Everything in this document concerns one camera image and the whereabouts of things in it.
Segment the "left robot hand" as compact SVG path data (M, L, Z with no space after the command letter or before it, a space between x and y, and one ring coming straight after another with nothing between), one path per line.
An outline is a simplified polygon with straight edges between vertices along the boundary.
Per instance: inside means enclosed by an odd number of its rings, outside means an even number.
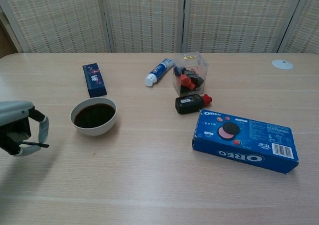
M39 123L38 142L28 141L31 137L29 119ZM49 119L38 111L32 102L7 101L0 103L0 147L11 156L28 156L46 144Z

